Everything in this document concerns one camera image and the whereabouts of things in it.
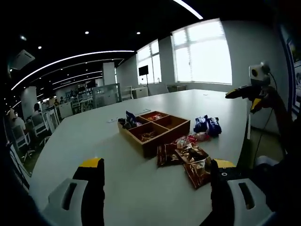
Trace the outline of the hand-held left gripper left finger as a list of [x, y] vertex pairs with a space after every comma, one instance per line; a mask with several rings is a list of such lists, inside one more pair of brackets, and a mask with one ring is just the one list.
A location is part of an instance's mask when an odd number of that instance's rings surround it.
[[103, 226], [104, 159], [84, 161], [48, 196], [43, 216], [52, 226]]

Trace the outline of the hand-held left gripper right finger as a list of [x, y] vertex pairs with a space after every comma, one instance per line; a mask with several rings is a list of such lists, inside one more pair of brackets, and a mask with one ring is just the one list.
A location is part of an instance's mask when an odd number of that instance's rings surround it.
[[218, 167], [211, 160], [211, 201], [216, 226], [271, 226], [276, 213], [266, 204], [264, 192], [236, 167]]

